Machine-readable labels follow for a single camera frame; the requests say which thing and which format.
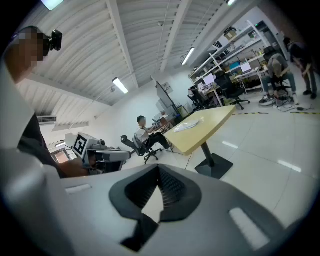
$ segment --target hand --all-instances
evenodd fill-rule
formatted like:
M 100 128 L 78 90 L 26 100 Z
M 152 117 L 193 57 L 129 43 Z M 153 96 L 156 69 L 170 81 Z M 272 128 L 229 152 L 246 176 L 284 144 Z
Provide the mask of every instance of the hand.
M 278 92 L 275 90 L 274 91 L 274 95 L 273 95 L 276 99 L 279 99 L 279 95 L 278 95 Z

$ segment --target ceiling light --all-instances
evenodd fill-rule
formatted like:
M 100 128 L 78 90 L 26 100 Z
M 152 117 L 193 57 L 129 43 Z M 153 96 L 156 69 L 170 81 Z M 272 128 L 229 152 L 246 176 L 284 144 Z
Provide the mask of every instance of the ceiling light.
M 49 11 L 52 11 L 58 5 L 60 5 L 64 0 L 41 0 L 41 2 L 48 8 Z
M 63 141 L 63 142 L 61 142 L 61 143 L 58 143 L 58 144 L 55 144 L 55 148 L 57 148 L 57 147 L 60 147 L 60 146 L 63 146 L 63 145 L 66 145 L 66 143 Z
M 187 54 L 187 56 L 185 57 L 184 61 L 182 62 L 182 66 L 183 66 L 184 64 L 186 64 L 187 60 L 190 58 L 190 56 L 191 56 L 191 54 L 194 52 L 194 50 L 195 50 L 194 47 L 192 47 L 192 48 L 190 49 L 190 51 L 188 52 L 188 54 Z
M 112 83 L 114 83 L 124 94 L 128 92 L 127 88 L 122 84 L 118 77 L 113 79 Z
M 227 145 L 227 146 L 232 147 L 232 148 L 235 148 L 235 149 L 238 149 L 238 148 L 239 148 L 238 146 L 233 145 L 233 144 L 231 144 L 231 143 L 229 143 L 229 142 L 226 142 L 226 141 L 222 141 L 222 144 Z
M 229 1 L 227 2 L 228 6 L 231 6 L 235 1 L 237 1 L 237 0 L 229 0 Z
M 278 160 L 278 164 L 280 164 L 282 166 L 285 166 L 285 167 L 288 167 L 288 168 L 291 168 L 292 170 L 301 173 L 301 168 L 299 168 L 299 167 L 297 167 L 297 166 L 295 166 L 293 164 L 290 164 L 288 162 L 285 162 L 285 161 L 282 161 L 282 160 Z

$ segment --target white sneaker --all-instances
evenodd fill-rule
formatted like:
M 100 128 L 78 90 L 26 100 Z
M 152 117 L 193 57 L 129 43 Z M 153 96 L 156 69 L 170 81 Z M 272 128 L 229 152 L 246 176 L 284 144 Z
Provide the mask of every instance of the white sneaker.
M 293 101 L 294 101 L 294 105 L 299 105 L 299 100 L 296 94 L 294 94 L 293 96 Z

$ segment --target monitor screen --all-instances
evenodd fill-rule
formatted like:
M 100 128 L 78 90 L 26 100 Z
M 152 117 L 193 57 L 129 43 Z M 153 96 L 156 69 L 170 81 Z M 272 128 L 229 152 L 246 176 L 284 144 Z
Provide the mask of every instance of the monitor screen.
M 203 78 L 203 80 L 207 86 L 215 82 L 214 76 L 212 74 L 207 75 Z
M 243 65 L 241 66 L 241 70 L 242 70 L 242 72 L 246 72 L 246 71 L 248 71 L 248 70 L 251 70 L 250 63 L 243 64 Z

